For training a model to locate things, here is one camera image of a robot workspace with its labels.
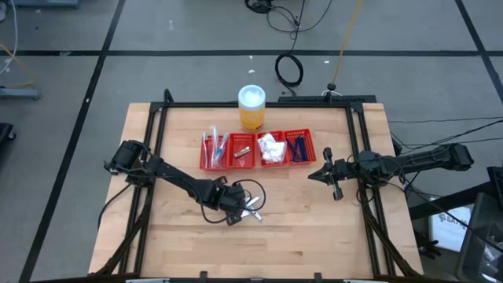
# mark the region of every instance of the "red plastic bin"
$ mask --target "red plastic bin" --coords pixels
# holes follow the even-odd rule
[[[229,168],[253,168],[255,166],[255,134],[230,134],[229,136]],[[240,152],[247,146],[250,152],[243,156],[234,157],[234,153]]]
[[[223,136],[219,135],[218,136],[218,142],[221,142],[222,139],[223,139]],[[204,167],[204,148],[203,148],[203,143],[206,145],[206,149],[207,149],[207,167],[206,168]],[[211,154],[213,153],[213,137],[212,136],[208,136],[206,138],[206,140],[201,141],[201,155],[200,155],[199,168],[200,169],[204,169],[204,170],[209,170],[209,171],[222,171],[222,170],[227,169],[227,159],[228,159],[227,155],[229,154],[229,150],[227,150],[229,148],[228,145],[229,145],[229,141],[227,141],[226,145],[223,148],[223,156],[220,159],[219,166],[212,168],[211,167]]]
[[[286,130],[285,131],[285,138],[288,139],[293,145],[295,145],[297,137],[304,138],[304,145],[306,146],[307,161],[293,162],[293,156],[294,156],[293,151],[290,148],[290,146],[287,146],[286,156],[288,157],[288,160],[290,160],[289,164],[290,165],[301,165],[301,164],[309,164],[311,162],[316,161],[316,154],[314,154],[313,139],[311,138],[311,133],[309,132],[309,129]]]
[[[285,135],[282,130],[276,130],[276,131],[269,131],[269,132],[264,132],[264,133],[258,133],[257,134],[257,140],[261,138],[264,134],[270,133],[273,138],[276,140],[276,142],[285,142]],[[260,162],[263,167],[275,167],[275,166],[284,166],[288,165],[288,154],[285,154],[285,158],[283,159],[283,162],[280,163],[273,163],[273,164],[268,164],[264,159],[262,159],[262,152],[260,149],[258,150],[260,154]]]

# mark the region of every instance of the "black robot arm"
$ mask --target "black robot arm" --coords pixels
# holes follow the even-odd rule
[[[466,171],[473,164],[468,149],[461,144],[441,145],[436,149],[400,157],[381,156],[379,153],[362,151],[354,162],[340,159],[332,161],[332,151],[323,151],[325,164],[308,178],[333,186],[334,199],[343,198],[338,181],[358,178],[369,186],[385,186],[396,175],[404,175],[433,168]]]
[[[145,162],[140,160],[142,153],[149,157]],[[229,225],[241,221],[245,207],[241,184],[228,186],[225,177],[216,180],[193,178],[164,162],[160,156],[152,155],[138,141],[123,141],[112,160],[105,163],[105,169],[112,174],[127,174],[126,182],[134,186],[148,186],[154,178],[161,178],[185,190],[197,203],[213,210],[223,210]]]

